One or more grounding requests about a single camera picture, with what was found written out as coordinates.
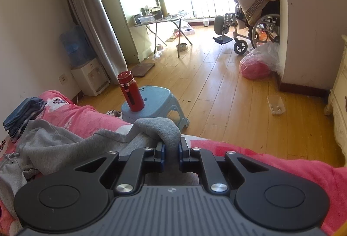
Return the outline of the grey hoodie sweatshirt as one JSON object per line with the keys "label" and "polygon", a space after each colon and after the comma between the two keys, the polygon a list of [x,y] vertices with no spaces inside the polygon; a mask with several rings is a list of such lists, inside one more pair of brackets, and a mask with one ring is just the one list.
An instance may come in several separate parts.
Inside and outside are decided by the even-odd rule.
{"label": "grey hoodie sweatshirt", "polygon": [[141,118],[128,133],[100,129],[88,138],[81,138],[45,120],[30,121],[15,151],[5,154],[1,161],[1,201],[16,218],[14,196],[33,176],[52,174],[108,151],[129,155],[138,148],[155,147],[158,141],[165,144],[165,170],[162,174],[150,174],[146,182],[151,185],[197,185],[196,174],[179,170],[180,140],[179,128],[168,118]]}

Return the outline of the pink floral bed blanket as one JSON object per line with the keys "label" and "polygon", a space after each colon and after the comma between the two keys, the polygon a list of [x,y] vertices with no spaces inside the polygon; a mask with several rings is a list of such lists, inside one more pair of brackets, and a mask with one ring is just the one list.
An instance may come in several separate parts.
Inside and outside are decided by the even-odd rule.
{"label": "pink floral bed blanket", "polygon": [[332,235],[346,168],[133,124],[56,91],[25,100],[1,156],[2,235]]}

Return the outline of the clear plastic tray on floor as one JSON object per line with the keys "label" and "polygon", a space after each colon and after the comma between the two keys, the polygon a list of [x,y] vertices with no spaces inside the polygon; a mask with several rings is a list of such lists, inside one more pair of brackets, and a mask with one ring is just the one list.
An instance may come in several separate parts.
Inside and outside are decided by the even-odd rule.
{"label": "clear plastic tray on floor", "polygon": [[267,100],[268,100],[270,113],[272,115],[280,116],[286,111],[285,105],[283,103],[283,99],[281,96],[279,95],[267,96]]}

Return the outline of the folded blue jeans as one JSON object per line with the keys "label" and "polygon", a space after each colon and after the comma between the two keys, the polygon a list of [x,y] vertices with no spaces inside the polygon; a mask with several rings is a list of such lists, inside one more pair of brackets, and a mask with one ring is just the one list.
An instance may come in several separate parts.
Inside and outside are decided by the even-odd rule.
{"label": "folded blue jeans", "polygon": [[46,101],[38,97],[29,97],[23,100],[19,106],[3,122],[4,130],[8,132],[12,141],[16,141],[24,132],[28,122],[34,120],[43,112]]}

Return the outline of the cream nightstand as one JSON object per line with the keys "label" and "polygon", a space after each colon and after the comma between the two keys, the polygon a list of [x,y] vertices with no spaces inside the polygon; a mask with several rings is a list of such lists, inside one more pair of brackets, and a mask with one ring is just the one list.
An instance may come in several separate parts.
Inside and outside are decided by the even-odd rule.
{"label": "cream nightstand", "polygon": [[324,108],[326,116],[334,117],[334,136],[336,143],[340,147],[346,160],[346,96],[347,96],[347,77],[346,77],[346,35],[341,35],[344,41],[344,51],[342,54],[338,74],[333,88],[330,90],[328,104]]}

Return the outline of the white water dispenser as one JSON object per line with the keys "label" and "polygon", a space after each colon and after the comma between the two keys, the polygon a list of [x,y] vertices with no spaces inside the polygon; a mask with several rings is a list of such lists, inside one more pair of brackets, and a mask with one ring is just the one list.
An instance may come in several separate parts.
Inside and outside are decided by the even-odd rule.
{"label": "white water dispenser", "polygon": [[97,58],[83,66],[71,69],[71,73],[86,96],[96,97],[110,84],[110,81]]}

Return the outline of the red water bottle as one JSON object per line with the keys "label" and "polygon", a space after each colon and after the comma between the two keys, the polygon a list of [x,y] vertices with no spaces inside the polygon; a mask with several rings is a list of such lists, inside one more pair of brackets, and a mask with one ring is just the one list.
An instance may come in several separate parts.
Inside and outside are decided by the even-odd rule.
{"label": "red water bottle", "polygon": [[132,72],[127,70],[120,73],[118,81],[130,110],[133,112],[141,111],[145,104]]}

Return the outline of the light blue plastic stool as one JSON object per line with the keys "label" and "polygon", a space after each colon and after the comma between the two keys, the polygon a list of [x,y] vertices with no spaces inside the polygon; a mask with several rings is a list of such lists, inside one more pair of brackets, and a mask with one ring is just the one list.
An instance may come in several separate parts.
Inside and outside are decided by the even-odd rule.
{"label": "light blue plastic stool", "polygon": [[132,112],[127,102],[121,106],[122,119],[128,123],[134,123],[139,118],[168,117],[171,111],[176,111],[179,120],[177,127],[182,131],[189,127],[189,120],[185,117],[177,98],[164,87],[143,86],[139,92],[144,100],[144,108],[139,112]]}

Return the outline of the pink bag in plastic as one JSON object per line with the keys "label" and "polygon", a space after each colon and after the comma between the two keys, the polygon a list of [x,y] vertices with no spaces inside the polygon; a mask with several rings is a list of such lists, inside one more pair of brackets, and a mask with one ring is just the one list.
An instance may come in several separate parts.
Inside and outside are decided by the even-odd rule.
{"label": "pink bag in plastic", "polygon": [[239,62],[241,75],[248,80],[262,80],[279,71],[279,44],[268,42],[257,46]]}

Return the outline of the wheelchair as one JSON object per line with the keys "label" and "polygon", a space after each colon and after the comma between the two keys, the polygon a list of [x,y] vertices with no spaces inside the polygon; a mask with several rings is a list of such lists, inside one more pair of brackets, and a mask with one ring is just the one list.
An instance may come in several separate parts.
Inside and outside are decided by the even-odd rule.
{"label": "wheelchair", "polygon": [[260,16],[254,25],[250,25],[246,19],[239,2],[235,2],[235,12],[217,15],[214,19],[213,29],[218,35],[213,40],[225,45],[234,42],[234,52],[243,55],[249,46],[256,48],[259,45],[280,42],[280,3],[269,1],[262,9]]}

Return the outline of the metal bowl on floor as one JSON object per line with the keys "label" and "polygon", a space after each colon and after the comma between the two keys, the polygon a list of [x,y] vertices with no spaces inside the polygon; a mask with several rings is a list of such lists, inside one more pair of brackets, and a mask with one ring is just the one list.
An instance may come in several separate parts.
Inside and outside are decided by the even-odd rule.
{"label": "metal bowl on floor", "polygon": [[186,51],[187,49],[188,49],[187,43],[177,44],[177,51],[182,52],[182,51]]}

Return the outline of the beige curtain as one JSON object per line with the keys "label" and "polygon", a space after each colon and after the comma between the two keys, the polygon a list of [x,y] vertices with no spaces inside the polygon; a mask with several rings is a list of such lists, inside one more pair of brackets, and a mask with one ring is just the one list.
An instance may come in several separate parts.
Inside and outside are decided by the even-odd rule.
{"label": "beige curtain", "polygon": [[73,20],[80,25],[113,84],[128,69],[118,39],[101,0],[65,0]]}

